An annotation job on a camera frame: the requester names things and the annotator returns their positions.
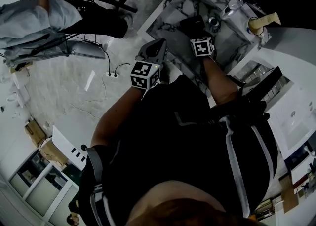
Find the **faucet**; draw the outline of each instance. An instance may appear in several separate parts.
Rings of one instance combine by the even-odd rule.
[[[257,10],[263,15],[266,15],[265,12],[262,11],[258,5],[256,5],[253,2],[250,2],[249,0],[230,0],[228,2],[228,5],[222,10],[220,17],[222,20],[227,20],[230,18],[238,9],[240,9],[245,4],[248,4],[252,9]]]

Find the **power outlet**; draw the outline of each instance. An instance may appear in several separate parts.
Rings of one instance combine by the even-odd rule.
[[[109,72],[106,72],[105,75],[107,77],[111,77],[111,78],[118,78],[119,77],[119,75],[117,73],[114,75],[114,72],[110,73],[110,74],[109,74]]]

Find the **paper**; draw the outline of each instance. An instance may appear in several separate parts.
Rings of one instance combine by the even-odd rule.
[[[86,84],[86,86],[85,86],[85,88],[84,88],[85,91],[88,91],[88,89],[89,89],[89,87],[90,87],[90,84],[91,84],[91,82],[92,82],[94,76],[95,76],[95,72],[94,72],[94,70],[92,70],[92,71],[91,71],[91,74],[90,74],[90,76],[89,76],[89,78],[88,78],[87,84]]]

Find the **gray shirt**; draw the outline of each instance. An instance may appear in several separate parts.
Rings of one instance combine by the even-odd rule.
[[[0,7],[0,49],[37,40],[82,20],[76,8],[64,0],[49,0],[49,7],[48,13],[38,6],[38,0]]]

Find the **cardboard box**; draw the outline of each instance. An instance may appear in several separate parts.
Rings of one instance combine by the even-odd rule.
[[[46,134],[42,131],[35,120],[30,121],[24,129],[36,147],[39,147],[41,143],[45,141]]]
[[[65,165],[68,161],[67,157],[53,144],[52,140],[43,143],[39,150],[45,159],[56,161],[61,166]]]
[[[20,67],[18,70],[16,70],[16,69],[13,68],[13,67],[10,67],[10,68],[9,68],[9,72],[10,72],[11,74],[12,74],[12,73],[15,73],[15,72],[18,72],[18,71],[20,71],[20,70],[22,70],[22,69],[24,69],[24,68],[27,68],[27,67],[31,66],[32,64],[33,64],[33,62],[29,62],[29,63],[27,63],[26,65]]]

